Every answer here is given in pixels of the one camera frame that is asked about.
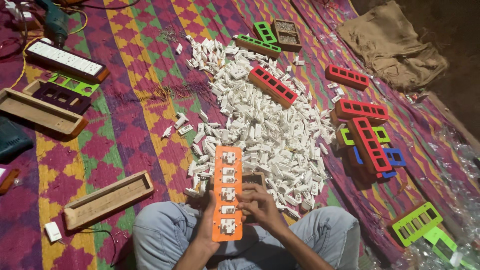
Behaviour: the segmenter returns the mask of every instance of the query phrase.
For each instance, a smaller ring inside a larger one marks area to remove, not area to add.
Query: jeans
[[[137,268],[172,269],[195,238],[200,219],[198,211],[173,202],[143,208],[132,234]],[[289,228],[335,269],[357,269],[360,227],[343,208],[313,210]],[[235,256],[221,261],[218,270],[300,269],[294,257],[260,226],[245,224],[242,239],[222,242],[215,255]]]

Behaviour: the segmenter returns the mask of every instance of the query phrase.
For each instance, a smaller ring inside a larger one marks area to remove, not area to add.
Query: pile of white switches
[[[212,93],[217,96],[220,112],[228,116],[228,120],[222,129],[219,123],[209,123],[203,111],[199,113],[203,123],[198,124],[192,144],[198,161],[192,161],[188,168],[193,183],[185,193],[202,196],[214,171],[216,146],[236,146],[243,151],[243,171],[263,172],[270,188],[267,191],[277,207],[299,219],[299,213],[291,207],[301,205],[303,210],[310,210],[314,196],[321,192],[327,178],[322,155],[327,155],[328,151],[323,143],[317,146],[316,141],[321,137],[324,143],[331,144],[335,138],[329,111],[311,106],[312,95],[305,85],[296,78],[290,80],[291,66],[283,72],[277,68],[276,61],[237,47],[235,42],[224,48],[217,40],[205,39],[198,43],[191,36],[187,39],[193,47],[188,67],[206,70],[214,76],[214,82],[210,83]],[[233,59],[229,61],[226,55],[233,55]],[[253,69],[250,61],[257,61],[298,94],[289,109],[284,109],[249,82],[248,74]],[[178,113],[178,118],[176,129],[188,121],[182,113]],[[184,134],[191,129],[192,126],[187,125],[179,132]],[[170,130],[171,127],[164,135],[169,136]]]

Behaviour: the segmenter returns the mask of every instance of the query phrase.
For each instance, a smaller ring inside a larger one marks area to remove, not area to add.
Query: floor mat
[[[126,2],[106,0],[97,5]],[[206,88],[209,75],[188,70],[185,61],[191,58],[192,48],[182,34],[200,42],[216,38],[226,45],[233,35],[253,35],[254,22],[292,20],[301,33],[300,58],[306,61],[304,66],[293,66],[293,73],[312,92],[313,104],[332,108],[335,93],[326,87],[330,83],[324,78],[326,65],[361,71],[361,62],[335,33],[338,24],[357,15],[347,0],[336,2],[338,10],[325,9],[315,0],[141,0],[122,10],[85,9],[88,24],[68,37],[66,47],[106,64],[111,74],[91,96],[93,104],[85,114],[90,123],[77,139],[59,142],[25,129],[36,144],[12,163],[22,171],[23,184],[0,197],[2,264],[6,269],[109,269],[116,251],[117,268],[133,269],[130,233],[135,215],[153,202],[185,201],[183,189],[192,185],[186,169],[194,158],[189,145],[195,132],[162,139],[164,130],[176,121],[176,112],[185,113],[195,129],[201,121],[197,115],[200,109],[210,122],[226,121]],[[71,18],[71,28],[79,28],[84,22],[79,14]],[[177,43],[160,35],[169,26],[183,45],[181,55],[175,54]],[[295,55],[283,52],[279,65],[285,69]],[[0,84],[8,87],[20,74],[22,60],[0,63],[0,68],[5,70],[0,73]],[[22,89],[44,72],[28,64],[26,76],[15,89]],[[187,88],[191,89],[187,94],[176,94],[176,90]],[[341,159],[329,155],[325,164],[333,179],[317,197],[317,204],[347,208],[360,220],[365,244],[386,263],[399,259],[403,249],[386,233],[385,225],[424,199],[448,217],[449,230],[461,226],[462,220],[450,209],[456,202],[442,175],[464,179],[473,194],[479,189],[462,171],[450,142],[436,135],[448,125],[441,113],[428,100],[418,109],[412,108],[377,78],[370,80],[364,92],[341,88],[345,98],[388,107],[391,120],[384,126],[392,146],[402,150],[408,165],[398,169],[398,176],[389,182],[358,190],[359,183],[345,174]],[[163,93],[168,92],[168,100],[162,100]],[[431,148],[429,143],[438,148]],[[444,168],[435,162],[440,159],[450,166]],[[49,243],[43,225],[55,221],[64,232],[61,213],[66,203],[145,169],[154,182],[155,193],[93,226],[111,231],[115,243],[107,233],[67,234],[64,245]],[[364,245],[360,255],[361,265],[368,269],[371,262]]]

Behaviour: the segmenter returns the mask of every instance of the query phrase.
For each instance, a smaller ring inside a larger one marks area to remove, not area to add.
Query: orange faceplate
[[[212,233],[214,242],[242,238],[242,211],[237,210],[238,200],[235,197],[235,194],[241,194],[241,176],[241,149],[217,146],[213,185],[216,197]]]

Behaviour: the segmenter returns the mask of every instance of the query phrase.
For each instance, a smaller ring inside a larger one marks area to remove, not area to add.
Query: knee
[[[348,231],[358,224],[358,220],[345,209],[336,206],[328,206],[315,209],[309,213],[313,215],[320,226],[328,226],[336,231]]]
[[[162,224],[172,223],[175,210],[178,210],[172,202],[157,202],[145,206],[135,218],[134,226],[153,229]]]

